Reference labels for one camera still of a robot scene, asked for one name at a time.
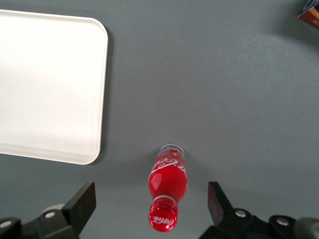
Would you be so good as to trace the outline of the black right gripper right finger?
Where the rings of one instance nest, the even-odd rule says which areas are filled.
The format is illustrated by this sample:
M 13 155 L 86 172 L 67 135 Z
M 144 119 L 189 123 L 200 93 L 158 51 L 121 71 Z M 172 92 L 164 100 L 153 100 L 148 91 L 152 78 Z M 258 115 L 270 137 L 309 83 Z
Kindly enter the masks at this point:
M 208 210 L 213 225 L 201 239 L 295 239 L 296 220 L 274 215 L 267 222 L 231 205 L 218 182 L 208 183 Z

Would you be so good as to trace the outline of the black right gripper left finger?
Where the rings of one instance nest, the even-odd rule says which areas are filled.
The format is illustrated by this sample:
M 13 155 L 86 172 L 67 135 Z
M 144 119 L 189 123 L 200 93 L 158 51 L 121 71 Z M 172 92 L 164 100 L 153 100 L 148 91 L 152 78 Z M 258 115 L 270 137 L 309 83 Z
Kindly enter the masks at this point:
M 66 204 L 44 210 L 21 228 L 23 239 L 78 239 L 96 209 L 95 183 L 86 182 Z

